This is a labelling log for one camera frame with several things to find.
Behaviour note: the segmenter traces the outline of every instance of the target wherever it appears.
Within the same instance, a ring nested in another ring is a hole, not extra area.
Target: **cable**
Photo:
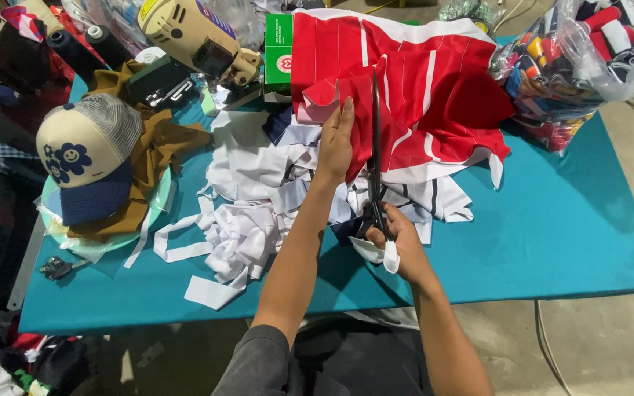
[[[524,1],[524,0],[520,0],[520,1],[518,1],[518,3],[515,5],[515,7],[513,7],[512,11],[510,11],[510,13],[506,14],[506,16],[505,16],[503,19],[501,19],[501,20],[500,20],[500,22],[498,22],[498,24],[495,26],[495,29],[493,29],[493,32],[494,32],[494,33],[495,33],[495,32],[497,32],[497,31],[498,31],[498,28],[500,28],[500,27],[501,27],[501,26],[502,26],[505,22],[508,22],[508,21],[510,21],[511,19],[513,19],[513,18],[517,18],[518,16],[523,15],[524,13],[526,13],[526,12],[530,11],[530,8],[532,8],[532,7],[529,7],[528,9],[524,10],[524,11],[523,11],[523,12],[521,12],[520,14],[517,14],[517,15],[515,15],[515,16],[513,16],[513,17],[511,17],[511,15],[515,14],[515,10],[517,10],[517,9],[520,7],[520,5],[521,5],[521,4],[523,4],[523,1]]]
[[[557,362],[554,360],[554,355],[551,354],[550,343],[547,341],[547,334],[544,332],[544,322],[542,321],[542,309],[540,308],[540,301],[535,300],[535,331],[538,336],[538,343],[540,344],[540,350],[544,356],[544,360],[547,361],[547,365],[551,369],[551,373],[559,382],[559,385],[566,392],[567,396],[573,396],[571,389],[561,376]]]
[[[372,8],[372,9],[370,9],[370,10],[366,11],[366,12],[365,12],[365,13],[363,13],[363,14],[370,14],[370,13],[373,13],[373,12],[375,12],[375,11],[380,10],[381,8],[383,8],[383,7],[385,7],[385,6],[389,6],[389,5],[391,5],[391,4],[393,4],[393,3],[397,3],[397,2],[399,2],[399,1],[400,1],[400,0],[392,0],[392,1],[389,1],[389,2],[388,2],[388,3],[386,3],[386,4],[379,5],[379,6],[378,6],[378,7],[376,7],[376,8]]]

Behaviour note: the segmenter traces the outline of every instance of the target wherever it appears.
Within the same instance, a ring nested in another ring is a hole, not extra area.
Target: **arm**
[[[390,203],[383,209],[388,216],[387,227],[396,238],[400,256],[398,274],[412,289],[432,389],[436,395],[493,395],[488,374],[449,305],[415,227]],[[372,228],[366,236],[379,248],[384,247],[380,230]]]
[[[351,163],[354,105],[347,98],[322,127],[317,170],[276,260],[270,267],[251,327],[271,325],[292,347],[317,279],[317,258],[332,197]]]

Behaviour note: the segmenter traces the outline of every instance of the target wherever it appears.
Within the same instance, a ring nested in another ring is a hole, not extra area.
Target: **dark sleeve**
[[[289,356],[283,332],[269,325],[249,329],[212,396],[285,395]]]

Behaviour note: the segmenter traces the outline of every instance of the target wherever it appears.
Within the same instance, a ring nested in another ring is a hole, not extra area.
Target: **cap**
[[[65,226],[110,216],[126,201],[132,182],[129,154],[142,125],[136,110],[110,94],[89,95],[46,115],[36,146],[61,188]]]

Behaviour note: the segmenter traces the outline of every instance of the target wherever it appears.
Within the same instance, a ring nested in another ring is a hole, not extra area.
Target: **hand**
[[[351,128],[354,126],[354,101],[348,97],[344,109],[334,110],[322,126],[319,158],[315,177],[326,178],[340,184],[351,163]]]
[[[430,262],[422,248],[422,242],[417,235],[415,225],[391,203],[381,202],[383,211],[387,214],[387,228],[393,238],[395,247],[400,256],[400,267],[398,274],[410,283],[419,284],[431,276],[435,275]],[[374,245],[385,249],[385,236],[381,230],[371,227],[365,233],[366,238]]]

